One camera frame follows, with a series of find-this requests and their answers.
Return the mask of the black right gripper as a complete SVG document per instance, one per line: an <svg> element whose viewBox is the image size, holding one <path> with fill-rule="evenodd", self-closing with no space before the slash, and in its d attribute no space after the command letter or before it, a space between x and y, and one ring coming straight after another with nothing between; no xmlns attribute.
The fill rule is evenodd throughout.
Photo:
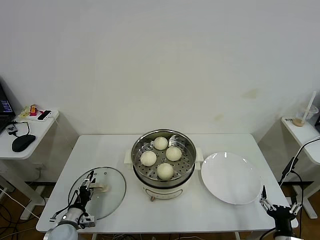
<svg viewBox="0 0 320 240"><path fill-rule="evenodd" d="M291 208L288 206L275 205L268 200L266 187L263 186L259 202L266 213L273 218L277 231L291 232L293 230L291 221L296 218L302 208L301 195L289 197L289 205Z"/></svg>

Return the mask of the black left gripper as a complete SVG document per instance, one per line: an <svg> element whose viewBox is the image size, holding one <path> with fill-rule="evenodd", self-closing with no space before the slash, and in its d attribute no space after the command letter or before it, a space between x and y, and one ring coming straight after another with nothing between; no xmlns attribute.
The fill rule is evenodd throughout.
<svg viewBox="0 0 320 240"><path fill-rule="evenodd" d="M87 203L91 200L93 195L93 188L90 186L96 182L95 171L92 170L87 178L84 179L79 187L79 195L77 196L74 206L79 209L85 209Z"/></svg>

